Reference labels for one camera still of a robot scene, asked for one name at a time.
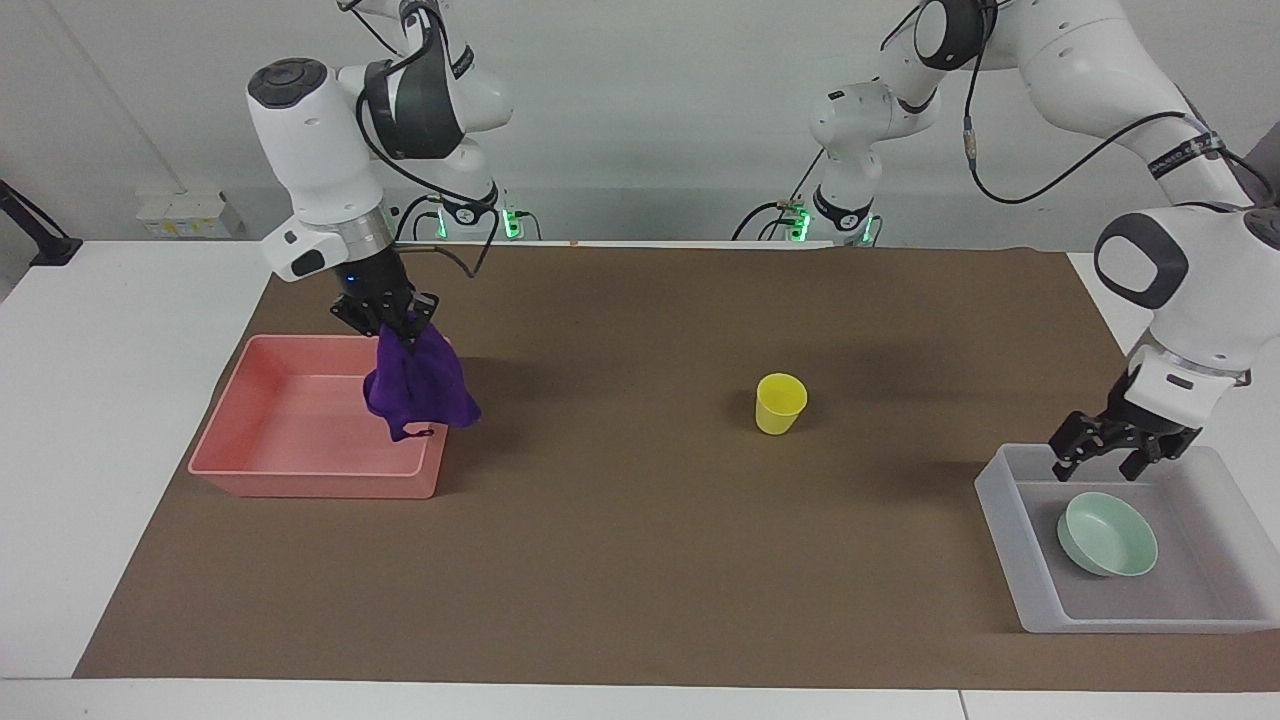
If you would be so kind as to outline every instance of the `purple cloth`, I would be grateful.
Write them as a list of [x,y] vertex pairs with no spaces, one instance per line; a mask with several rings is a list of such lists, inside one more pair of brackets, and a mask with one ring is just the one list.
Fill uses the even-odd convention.
[[383,325],[378,336],[378,368],[365,378],[365,404],[370,413],[387,420],[396,442],[430,434],[406,432],[410,423],[466,428],[480,419],[480,406],[462,378],[462,363],[435,325],[426,327],[412,351]]

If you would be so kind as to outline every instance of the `white wall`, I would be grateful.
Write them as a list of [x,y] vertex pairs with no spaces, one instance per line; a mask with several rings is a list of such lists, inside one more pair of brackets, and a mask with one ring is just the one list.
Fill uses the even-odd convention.
[[[56,35],[56,17],[68,37]],[[454,23],[517,95],[507,128],[479,136],[513,196],[564,238],[724,237],[785,195],[817,146],[812,99],[874,72],[879,38],[910,3],[882,0],[454,0]],[[1280,115],[1275,0],[1128,0],[1152,55],[1234,149]],[[79,50],[136,119],[111,111]],[[8,0],[0,3],[0,174],[74,233],[141,234],[138,186],[225,190],[261,233],[287,197],[242,97],[250,74],[289,55],[333,65],[380,49],[332,0]],[[1005,209],[969,183],[960,131],[965,78],[938,126],[886,146],[884,243],[1092,246],[1125,210],[1161,196],[1140,163],[1106,154],[1043,202]],[[989,184],[1023,190],[1092,141],[1048,127],[1015,72],[986,74],[975,115]],[[411,195],[387,176],[390,197]]]

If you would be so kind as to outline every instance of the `yellow cup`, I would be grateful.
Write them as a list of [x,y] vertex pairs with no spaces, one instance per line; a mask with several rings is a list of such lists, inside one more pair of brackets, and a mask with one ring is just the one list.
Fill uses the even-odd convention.
[[796,418],[809,405],[809,391],[799,379],[774,373],[755,386],[755,427],[771,436],[791,429]]

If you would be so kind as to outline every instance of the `white electrical box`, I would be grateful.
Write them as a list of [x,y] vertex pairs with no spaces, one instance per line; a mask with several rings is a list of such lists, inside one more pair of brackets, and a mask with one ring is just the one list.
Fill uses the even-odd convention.
[[150,197],[138,220],[156,238],[243,238],[244,222],[221,192]]

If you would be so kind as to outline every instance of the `white table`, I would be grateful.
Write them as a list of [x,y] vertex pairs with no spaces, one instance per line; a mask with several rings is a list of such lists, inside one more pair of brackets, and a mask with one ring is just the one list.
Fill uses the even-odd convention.
[[[1130,346],[1144,313],[1101,288],[1087,256],[1073,263]],[[0,717],[1280,717],[1280,696],[68,680],[266,279],[252,243],[91,242],[0,304]],[[1272,348],[1202,441],[1272,539],[1276,375]]]

